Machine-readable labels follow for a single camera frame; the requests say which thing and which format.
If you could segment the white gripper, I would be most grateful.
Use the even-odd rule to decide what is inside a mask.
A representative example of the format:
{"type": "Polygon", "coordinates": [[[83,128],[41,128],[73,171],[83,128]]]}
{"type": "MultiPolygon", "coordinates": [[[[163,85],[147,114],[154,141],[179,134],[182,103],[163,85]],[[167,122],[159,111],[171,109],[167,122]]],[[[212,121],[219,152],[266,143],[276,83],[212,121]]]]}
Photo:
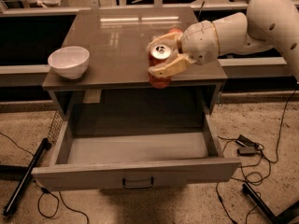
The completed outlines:
{"type": "Polygon", "coordinates": [[[174,53],[165,61],[149,55],[149,73],[157,78],[171,77],[189,68],[192,64],[212,63],[220,55],[217,31],[211,21],[201,21],[188,27],[183,33],[167,33],[150,41],[146,51],[154,45],[166,44],[172,50],[179,47],[182,53],[174,53]]]}

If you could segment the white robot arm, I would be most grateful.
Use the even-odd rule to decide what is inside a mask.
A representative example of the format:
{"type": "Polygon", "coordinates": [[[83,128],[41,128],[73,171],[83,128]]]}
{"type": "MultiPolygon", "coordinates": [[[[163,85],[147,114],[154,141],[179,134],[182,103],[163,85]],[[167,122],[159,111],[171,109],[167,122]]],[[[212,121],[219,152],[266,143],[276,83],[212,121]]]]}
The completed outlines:
{"type": "Polygon", "coordinates": [[[147,46],[160,46],[170,55],[149,68],[157,78],[171,77],[194,63],[216,61],[226,54],[251,54],[275,49],[299,79],[299,11],[292,0],[250,0],[247,11],[215,21],[200,21],[185,31],[171,31],[147,46]]]}

